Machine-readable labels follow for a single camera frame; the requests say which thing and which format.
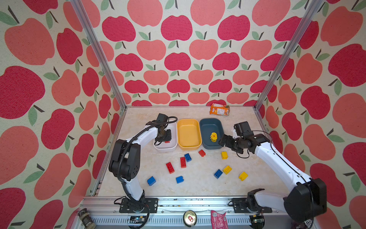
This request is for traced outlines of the yellow plastic container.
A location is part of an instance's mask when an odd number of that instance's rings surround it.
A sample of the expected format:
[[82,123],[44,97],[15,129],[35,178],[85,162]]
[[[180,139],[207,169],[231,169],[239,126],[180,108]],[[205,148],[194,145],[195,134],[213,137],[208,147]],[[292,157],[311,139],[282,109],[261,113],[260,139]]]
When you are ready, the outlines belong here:
[[181,119],[177,124],[178,145],[182,150],[198,150],[202,144],[199,122],[196,119]]

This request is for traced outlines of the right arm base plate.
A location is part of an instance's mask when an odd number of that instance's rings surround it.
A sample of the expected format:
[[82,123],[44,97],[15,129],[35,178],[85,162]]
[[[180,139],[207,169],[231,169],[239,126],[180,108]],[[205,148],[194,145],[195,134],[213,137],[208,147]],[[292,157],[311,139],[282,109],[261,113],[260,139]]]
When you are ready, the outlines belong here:
[[233,207],[235,213],[272,213],[268,207],[260,207],[254,198],[233,198],[228,206]]

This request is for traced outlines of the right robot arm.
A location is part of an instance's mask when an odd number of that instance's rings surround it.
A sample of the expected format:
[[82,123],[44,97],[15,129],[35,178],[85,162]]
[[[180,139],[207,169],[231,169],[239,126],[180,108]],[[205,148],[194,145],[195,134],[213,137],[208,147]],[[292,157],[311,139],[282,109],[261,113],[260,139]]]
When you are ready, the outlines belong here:
[[277,194],[255,189],[248,192],[246,208],[252,213],[262,208],[271,208],[286,212],[298,223],[314,219],[327,212],[327,186],[319,178],[313,179],[286,157],[273,145],[263,131],[252,131],[248,122],[235,124],[233,135],[218,138],[222,147],[242,154],[247,150],[255,154],[281,178],[289,194]]

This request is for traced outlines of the dark teal plastic container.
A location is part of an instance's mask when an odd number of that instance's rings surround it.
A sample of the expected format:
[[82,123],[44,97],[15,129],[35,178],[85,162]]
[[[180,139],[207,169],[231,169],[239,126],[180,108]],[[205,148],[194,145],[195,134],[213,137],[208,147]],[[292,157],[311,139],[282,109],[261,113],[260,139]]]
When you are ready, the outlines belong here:
[[[219,145],[219,140],[225,134],[222,123],[217,118],[204,118],[199,122],[202,144],[203,147],[207,150],[216,150],[221,149],[222,147]],[[211,134],[215,132],[217,134],[217,141],[211,141]]]

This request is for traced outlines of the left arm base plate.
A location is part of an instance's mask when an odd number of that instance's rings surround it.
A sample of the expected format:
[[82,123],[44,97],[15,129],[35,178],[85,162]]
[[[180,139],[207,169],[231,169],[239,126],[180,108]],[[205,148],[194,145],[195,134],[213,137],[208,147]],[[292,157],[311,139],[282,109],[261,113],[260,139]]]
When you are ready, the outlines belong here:
[[144,203],[137,203],[137,200],[122,198],[120,213],[157,213],[158,198],[146,198]]

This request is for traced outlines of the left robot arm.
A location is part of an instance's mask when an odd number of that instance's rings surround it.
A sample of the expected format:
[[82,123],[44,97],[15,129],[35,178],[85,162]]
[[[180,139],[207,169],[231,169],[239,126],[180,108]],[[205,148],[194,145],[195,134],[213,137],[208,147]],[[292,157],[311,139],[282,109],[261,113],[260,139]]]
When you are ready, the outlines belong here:
[[151,141],[162,143],[172,139],[171,130],[167,127],[178,121],[175,116],[159,114],[153,121],[146,123],[144,129],[135,136],[118,139],[112,150],[108,170],[121,182],[125,199],[122,205],[134,212],[148,210],[145,193],[141,188],[137,174],[140,169],[141,150]]

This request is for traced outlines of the yellow round lego piece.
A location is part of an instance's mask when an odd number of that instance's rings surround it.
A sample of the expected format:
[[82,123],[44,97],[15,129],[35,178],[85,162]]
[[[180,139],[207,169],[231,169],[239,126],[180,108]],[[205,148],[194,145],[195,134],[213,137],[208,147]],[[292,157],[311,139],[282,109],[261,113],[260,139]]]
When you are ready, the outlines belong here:
[[212,142],[215,143],[217,141],[217,139],[218,139],[217,133],[216,132],[212,132],[211,135],[210,135],[210,139],[211,139]]

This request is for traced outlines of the white plastic container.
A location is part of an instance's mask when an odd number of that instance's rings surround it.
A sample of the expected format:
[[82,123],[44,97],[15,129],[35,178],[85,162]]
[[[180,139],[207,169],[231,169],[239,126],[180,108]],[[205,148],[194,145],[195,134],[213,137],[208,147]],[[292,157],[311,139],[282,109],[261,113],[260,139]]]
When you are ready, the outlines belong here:
[[177,123],[174,122],[172,124],[168,124],[167,128],[165,129],[170,129],[171,133],[172,133],[172,139],[170,141],[170,143],[153,143],[153,147],[158,151],[158,152],[173,152],[175,151],[175,149],[178,146],[178,133],[177,133]]

